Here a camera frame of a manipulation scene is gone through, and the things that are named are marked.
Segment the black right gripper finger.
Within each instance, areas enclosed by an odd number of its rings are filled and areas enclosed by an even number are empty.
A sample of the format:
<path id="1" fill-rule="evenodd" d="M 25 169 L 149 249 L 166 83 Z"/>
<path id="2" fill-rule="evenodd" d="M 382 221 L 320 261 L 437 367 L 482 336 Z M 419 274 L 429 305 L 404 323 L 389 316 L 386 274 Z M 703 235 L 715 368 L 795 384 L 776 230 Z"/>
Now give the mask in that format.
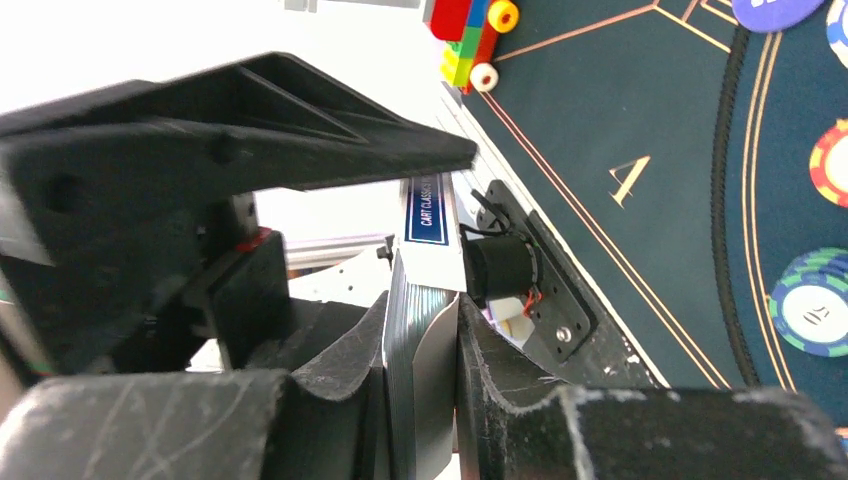
<path id="1" fill-rule="evenodd" d="M 843 479 L 830 420 L 781 389 L 588 388 L 553 377 L 458 303 L 465 479 Z"/>

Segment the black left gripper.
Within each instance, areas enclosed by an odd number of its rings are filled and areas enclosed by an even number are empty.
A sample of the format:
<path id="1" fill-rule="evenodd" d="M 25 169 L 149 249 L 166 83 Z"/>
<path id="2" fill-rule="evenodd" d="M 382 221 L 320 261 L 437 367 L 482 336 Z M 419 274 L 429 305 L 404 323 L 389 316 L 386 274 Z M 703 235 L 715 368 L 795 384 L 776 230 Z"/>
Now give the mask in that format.
<path id="1" fill-rule="evenodd" d="M 237 249 L 202 210 L 290 186 L 292 139 L 50 132 L 3 140 L 1 173 L 5 271 L 58 369 L 79 373 Z M 44 381 L 2 424 L 1 475 L 386 479 L 386 303 L 294 371 Z"/>

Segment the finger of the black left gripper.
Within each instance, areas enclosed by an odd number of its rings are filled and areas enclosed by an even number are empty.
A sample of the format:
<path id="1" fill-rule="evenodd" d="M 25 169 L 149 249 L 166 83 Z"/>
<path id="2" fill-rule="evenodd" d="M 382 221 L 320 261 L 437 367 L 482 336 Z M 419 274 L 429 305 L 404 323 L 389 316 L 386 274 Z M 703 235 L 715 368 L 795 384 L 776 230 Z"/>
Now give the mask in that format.
<path id="1" fill-rule="evenodd" d="M 476 152 L 283 53 L 1 120 L 1 180 L 15 193 L 315 189 L 464 170 Z"/>

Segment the blue playing card deck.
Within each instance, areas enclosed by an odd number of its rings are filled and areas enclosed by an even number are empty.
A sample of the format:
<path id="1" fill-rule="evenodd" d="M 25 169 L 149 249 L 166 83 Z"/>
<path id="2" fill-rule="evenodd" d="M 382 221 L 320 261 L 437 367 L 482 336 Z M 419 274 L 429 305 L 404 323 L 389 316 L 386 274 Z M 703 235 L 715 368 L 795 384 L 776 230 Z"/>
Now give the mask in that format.
<path id="1" fill-rule="evenodd" d="M 466 287 L 450 175 L 402 181 L 391 269 L 382 339 L 391 476 L 434 479 L 453 454 Z"/>

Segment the orange poker chip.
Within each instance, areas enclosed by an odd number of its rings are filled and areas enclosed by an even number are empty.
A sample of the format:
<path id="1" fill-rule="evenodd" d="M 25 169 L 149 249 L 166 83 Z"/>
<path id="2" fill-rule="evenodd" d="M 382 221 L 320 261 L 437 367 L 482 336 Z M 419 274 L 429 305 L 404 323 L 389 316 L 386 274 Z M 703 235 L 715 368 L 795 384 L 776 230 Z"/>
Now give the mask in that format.
<path id="1" fill-rule="evenodd" d="M 847 120 L 837 119 L 814 144 L 808 165 L 816 191 L 829 202 L 847 207 Z"/>

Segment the blue small blind button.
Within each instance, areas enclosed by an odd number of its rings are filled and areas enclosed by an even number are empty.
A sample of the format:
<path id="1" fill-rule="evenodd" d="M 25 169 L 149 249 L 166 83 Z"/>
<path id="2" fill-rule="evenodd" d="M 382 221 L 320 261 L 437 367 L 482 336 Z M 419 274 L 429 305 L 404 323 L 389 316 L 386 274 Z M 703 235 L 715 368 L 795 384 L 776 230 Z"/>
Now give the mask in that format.
<path id="1" fill-rule="evenodd" d="M 756 33 L 775 33 L 800 23 L 824 0 L 732 0 L 738 23 Z"/>

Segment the white purple poker chip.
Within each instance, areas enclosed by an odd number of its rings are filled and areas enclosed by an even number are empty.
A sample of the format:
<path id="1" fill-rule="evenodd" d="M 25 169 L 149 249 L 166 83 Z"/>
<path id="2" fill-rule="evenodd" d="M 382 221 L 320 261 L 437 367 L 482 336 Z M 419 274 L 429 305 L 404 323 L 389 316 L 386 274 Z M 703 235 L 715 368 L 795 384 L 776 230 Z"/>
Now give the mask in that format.
<path id="1" fill-rule="evenodd" d="M 847 1 L 833 0 L 825 21 L 829 47 L 841 64 L 847 67 Z"/>

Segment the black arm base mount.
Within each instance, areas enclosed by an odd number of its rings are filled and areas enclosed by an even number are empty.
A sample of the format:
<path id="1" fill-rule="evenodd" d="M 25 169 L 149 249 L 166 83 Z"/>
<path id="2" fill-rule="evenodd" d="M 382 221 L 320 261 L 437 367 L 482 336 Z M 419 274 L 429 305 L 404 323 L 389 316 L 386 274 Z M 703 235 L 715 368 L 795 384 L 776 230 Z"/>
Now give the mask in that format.
<path id="1" fill-rule="evenodd" d="M 505 182 L 493 180 L 478 202 L 476 224 L 461 224 L 466 290 L 474 303 L 514 297 L 542 348 L 565 364 L 594 333 L 596 315 L 566 271 L 561 246 L 539 213 L 527 211 Z"/>

